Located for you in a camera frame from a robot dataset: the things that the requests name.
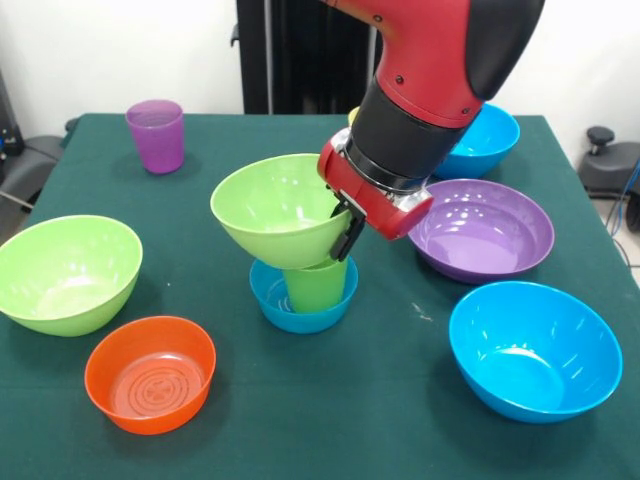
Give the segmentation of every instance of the blue bowl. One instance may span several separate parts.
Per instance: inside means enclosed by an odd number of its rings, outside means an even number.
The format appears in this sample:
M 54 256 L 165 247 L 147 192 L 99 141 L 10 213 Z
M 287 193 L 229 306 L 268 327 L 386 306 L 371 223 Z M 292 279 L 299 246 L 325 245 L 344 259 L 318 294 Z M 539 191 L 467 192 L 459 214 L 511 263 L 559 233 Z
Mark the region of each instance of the blue bowl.
M 446 180 L 480 178 L 507 156 L 519 138 L 516 119 L 501 108 L 485 104 L 434 175 Z
M 597 407 L 622 376 L 622 352 L 604 320 L 535 283 L 473 290 L 451 315 L 449 339 L 476 395 L 521 422 L 559 422 Z
M 358 286 L 358 269 L 348 259 L 347 277 L 342 301 L 322 312 L 295 313 L 291 308 L 282 270 L 256 260 L 249 272 L 249 284 L 267 320 L 289 333 L 318 333 L 334 326 L 347 312 Z

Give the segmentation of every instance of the green tablecloth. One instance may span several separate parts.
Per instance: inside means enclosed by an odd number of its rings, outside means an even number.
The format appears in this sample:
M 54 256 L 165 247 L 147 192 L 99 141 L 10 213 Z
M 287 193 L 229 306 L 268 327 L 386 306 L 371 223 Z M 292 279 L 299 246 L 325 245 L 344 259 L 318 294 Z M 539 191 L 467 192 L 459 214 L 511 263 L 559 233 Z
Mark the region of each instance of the green tablecloth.
M 31 223 L 91 213 L 134 228 L 145 248 L 125 308 L 95 334 L 63 339 L 0 323 L 3 479 L 621 479 L 640 478 L 640 295 L 542 117 L 489 177 L 538 201 L 556 245 L 524 276 L 586 301 L 625 356 L 613 397 L 566 423 L 532 426 L 484 407 L 448 346 L 452 307 L 471 287 L 418 259 L 408 239 L 367 229 L 353 255 L 360 286 L 343 321 L 296 336 L 262 317 L 252 262 L 209 211 L 215 185 L 238 167 L 319 152 L 342 116 L 188 116 L 186 165 L 144 172 L 122 116 L 87 115 Z M 211 395 L 183 428 L 125 433 L 90 403 L 85 362 L 115 327 L 185 316 L 212 336 Z

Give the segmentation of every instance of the white wall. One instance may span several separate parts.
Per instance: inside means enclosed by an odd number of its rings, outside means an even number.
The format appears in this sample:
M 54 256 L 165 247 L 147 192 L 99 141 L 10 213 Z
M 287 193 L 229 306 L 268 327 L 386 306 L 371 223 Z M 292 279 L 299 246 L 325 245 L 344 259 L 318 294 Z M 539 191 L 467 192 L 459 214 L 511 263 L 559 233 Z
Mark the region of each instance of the white wall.
M 635 0 L 547 0 L 494 103 L 546 115 L 574 162 L 596 123 L 640 141 L 639 18 Z M 0 0 L 0 67 L 27 135 L 149 97 L 240 113 L 235 23 L 234 0 Z
M 540 113 L 574 164 L 586 129 L 640 141 L 640 3 L 547 0 L 538 28 L 494 103 Z
M 0 0 L 0 68 L 23 134 L 151 97 L 243 111 L 234 0 Z

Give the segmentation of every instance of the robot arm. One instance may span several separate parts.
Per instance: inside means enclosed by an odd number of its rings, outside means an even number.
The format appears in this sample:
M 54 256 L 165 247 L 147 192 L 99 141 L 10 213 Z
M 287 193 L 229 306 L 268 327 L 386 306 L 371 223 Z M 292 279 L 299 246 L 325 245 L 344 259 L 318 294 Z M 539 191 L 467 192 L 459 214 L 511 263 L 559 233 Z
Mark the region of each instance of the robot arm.
M 544 0 L 324 0 L 377 28 L 384 48 L 350 130 L 325 146 L 318 172 L 348 208 L 345 258 L 366 221 L 393 240 L 427 213 L 427 178 L 502 86 Z

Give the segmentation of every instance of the purple bowl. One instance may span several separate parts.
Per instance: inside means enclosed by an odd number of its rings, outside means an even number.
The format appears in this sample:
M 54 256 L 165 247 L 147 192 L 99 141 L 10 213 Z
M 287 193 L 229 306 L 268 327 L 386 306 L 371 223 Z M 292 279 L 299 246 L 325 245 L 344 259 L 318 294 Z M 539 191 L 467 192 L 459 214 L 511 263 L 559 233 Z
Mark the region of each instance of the purple bowl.
M 551 220 L 522 193 L 473 179 L 427 189 L 433 206 L 409 238 L 440 273 L 463 283 L 494 282 L 532 269 L 551 252 Z

